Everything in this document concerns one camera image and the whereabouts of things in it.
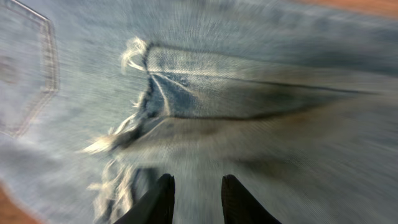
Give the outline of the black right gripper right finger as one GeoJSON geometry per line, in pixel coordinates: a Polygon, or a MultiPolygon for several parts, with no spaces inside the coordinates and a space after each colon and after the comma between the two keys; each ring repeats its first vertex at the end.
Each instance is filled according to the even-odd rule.
{"type": "Polygon", "coordinates": [[[233,175],[222,178],[221,202],[225,224],[281,224],[233,175]]]}

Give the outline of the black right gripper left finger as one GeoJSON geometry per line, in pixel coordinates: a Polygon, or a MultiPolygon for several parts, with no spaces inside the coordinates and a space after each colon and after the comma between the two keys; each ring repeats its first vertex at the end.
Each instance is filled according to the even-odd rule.
{"type": "Polygon", "coordinates": [[[172,224],[175,179],[163,174],[142,198],[114,224],[172,224]]]}

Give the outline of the blue denim jeans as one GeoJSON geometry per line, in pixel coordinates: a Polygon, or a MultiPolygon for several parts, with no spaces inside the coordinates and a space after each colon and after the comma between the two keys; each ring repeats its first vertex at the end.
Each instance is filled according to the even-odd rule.
{"type": "Polygon", "coordinates": [[[293,1],[2,1],[1,182],[114,223],[160,175],[222,223],[235,175],[282,223],[397,222],[397,21],[293,1]]]}

